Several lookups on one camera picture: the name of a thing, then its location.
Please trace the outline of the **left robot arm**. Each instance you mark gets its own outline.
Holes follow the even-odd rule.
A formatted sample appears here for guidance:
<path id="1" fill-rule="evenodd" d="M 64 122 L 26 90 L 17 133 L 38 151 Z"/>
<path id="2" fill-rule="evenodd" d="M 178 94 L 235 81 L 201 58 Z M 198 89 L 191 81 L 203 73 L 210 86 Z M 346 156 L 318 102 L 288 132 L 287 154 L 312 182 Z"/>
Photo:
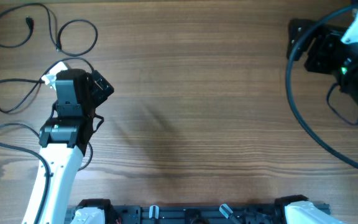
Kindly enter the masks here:
<path id="1" fill-rule="evenodd" d="M 96 108 L 114 93 L 97 70 L 79 68 L 43 76 L 57 93 L 49 117 L 40 129 L 40 162 L 23 223 L 63 223 L 73 182 L 96 132 Z"/>

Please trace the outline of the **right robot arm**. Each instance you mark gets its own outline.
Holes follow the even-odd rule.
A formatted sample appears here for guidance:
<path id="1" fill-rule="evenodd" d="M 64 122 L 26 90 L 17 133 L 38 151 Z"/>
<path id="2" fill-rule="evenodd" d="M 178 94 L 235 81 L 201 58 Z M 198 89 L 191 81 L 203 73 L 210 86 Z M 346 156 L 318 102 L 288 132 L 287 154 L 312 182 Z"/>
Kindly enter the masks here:
<path id="1" fill-rule="evenodd" d="M 344 34 L 343 27 L 326 25 L 309 19 L 290 20 L 285 87 L 290 109 L 306 133 L 328 153 L 358 169 L 358 162 L 325 143 L 303 119 L 296 107 L 291 83 L 293 64 L 306 52 L 308 58 L 305 62 L 305 69 L 309 72 L 333 75 L 336 81 L 330 89 L 338 87 L 358 106 L 358 42 L 342 43 L 340 39 Z M 353 124 L 358 126 L 358 119 Z"/>

